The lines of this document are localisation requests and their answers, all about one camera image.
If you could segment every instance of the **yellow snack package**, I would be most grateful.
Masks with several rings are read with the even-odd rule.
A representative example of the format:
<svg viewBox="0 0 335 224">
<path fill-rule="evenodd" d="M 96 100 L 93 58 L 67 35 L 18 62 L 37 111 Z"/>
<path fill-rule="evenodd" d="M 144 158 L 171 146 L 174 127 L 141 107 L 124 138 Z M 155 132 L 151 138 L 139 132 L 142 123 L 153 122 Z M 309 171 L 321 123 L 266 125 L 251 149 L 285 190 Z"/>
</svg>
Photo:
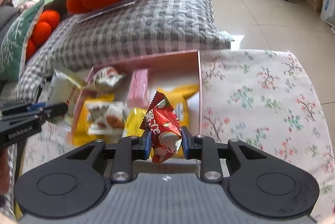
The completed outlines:
<svg viewBox="0 0 335 224">
<path fill-rule="evenodd" d="M 105 139 L 104 135 L 88 135 L 88 128 L 90 124 L 87 121 L 88 109 L 86 107 L 87 103 L 90 102 L 112 102 L 114 100 L 114 94 L 104 95 L 99 98 L 87 98 L 84 101 L 83 107 L 81 108 L 80 116 L 78 119 L 76 130 L 73 134 L 73 145 L 84 145 L 95 139 Z"/>
<path fill-rule="evenodd" d="M 198 91 L 199 91 L 198 84 L 178 86 L 170 92 L 167 92 L 162 88 L 157 88 L 157 92 L 165 94 L 169 102 L 175 109 L 175 114 L 178 116 L 180 126 L 187 126 L 187 127 L 189 126 L 190 121 L 187 99 L 196 94 Z M 180 147 L 178 153 L 175 154 L 173 158 L 183 158 L 183 157 L 184 157 L 183 150 Z"/>
<path fill-rule="evenodd" d="M 146 110 L 139 107 L 134 107 L 130 110 L 125 123 L 125 129 L 122 137 L 136 135 L 141 137 L 144 130 L 140 129 L 140 125 L 145 116 Z"/>
</svg>

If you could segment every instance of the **red candy wrapper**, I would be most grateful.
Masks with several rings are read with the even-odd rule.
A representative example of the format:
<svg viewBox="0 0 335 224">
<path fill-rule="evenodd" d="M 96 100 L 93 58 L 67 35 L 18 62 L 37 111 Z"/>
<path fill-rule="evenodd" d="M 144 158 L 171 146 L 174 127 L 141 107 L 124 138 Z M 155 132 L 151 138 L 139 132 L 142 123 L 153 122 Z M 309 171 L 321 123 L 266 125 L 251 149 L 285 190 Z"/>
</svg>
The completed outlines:
<svg viewBox="0 0 335 224">
<path fill-rule="evenodd" d="M 179 120 L 161 92 L 155 94 L 140 128 L 145 129 L 146 126 L 151 130 L 154 163 L 162 163 L 178 152 L 182 143 Z"/>
</svg>

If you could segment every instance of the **clear acrylic tray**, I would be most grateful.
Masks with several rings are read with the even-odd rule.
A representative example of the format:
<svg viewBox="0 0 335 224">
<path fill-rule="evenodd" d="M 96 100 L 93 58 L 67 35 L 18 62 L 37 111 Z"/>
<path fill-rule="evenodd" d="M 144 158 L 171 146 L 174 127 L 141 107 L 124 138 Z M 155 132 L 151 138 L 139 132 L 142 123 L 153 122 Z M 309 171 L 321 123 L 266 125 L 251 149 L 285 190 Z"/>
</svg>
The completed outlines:
<svg viewBox="0 0 335 224">
<path fill-rule="evenodd" d="M 116 2 L 116 3 L 114 3 L 110 6 L 107 6 L 107 7 L 96 9 L 96 10 L 93 10 L 93 11 L 87 12 L 87 13 L 77 14 L 76 15 L 76 22 L 81 23 L 81 22 L 84 22 L 88 19 L 91 19 L 91 18 L 94 18 L 96 16 L 105 14 L 107 12 L 119 9 L 121 7 L 126 7 L 126 6 L 129 6 L 129 5 L 133 5 L 136 2 L 137 2 L 137 0 L 121 0 L 121 1 Z"/>
</svg>

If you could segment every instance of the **pillow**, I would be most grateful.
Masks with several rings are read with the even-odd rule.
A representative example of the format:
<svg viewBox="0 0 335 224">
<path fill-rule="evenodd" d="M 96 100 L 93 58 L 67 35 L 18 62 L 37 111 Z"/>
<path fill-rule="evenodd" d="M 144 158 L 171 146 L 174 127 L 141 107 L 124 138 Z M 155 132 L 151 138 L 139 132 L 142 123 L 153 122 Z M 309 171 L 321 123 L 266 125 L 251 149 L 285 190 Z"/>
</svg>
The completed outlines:
<svg viewBox="0 0 335 224">
<path fill-rule="evenodd" d="M 0 47 L 0 79 L 18 81 L 26 63 L 28 39 L 43 12 L 44 0 L 25 10 L 12 23 Z"/>
</svg>

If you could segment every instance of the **pink wrapped snack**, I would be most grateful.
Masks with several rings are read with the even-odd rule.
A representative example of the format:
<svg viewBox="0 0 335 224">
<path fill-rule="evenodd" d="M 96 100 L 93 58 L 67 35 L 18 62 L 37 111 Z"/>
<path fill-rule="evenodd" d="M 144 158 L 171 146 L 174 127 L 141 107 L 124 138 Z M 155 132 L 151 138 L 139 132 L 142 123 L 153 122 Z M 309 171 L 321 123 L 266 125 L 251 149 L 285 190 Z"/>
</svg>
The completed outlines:
<svg viewBox="0 0 335 224">
<path fill-rule="evenodd" d="M 127 97 L 127 106 L 148 108 L 148 69 L 133 71 Z"/>
</svg>

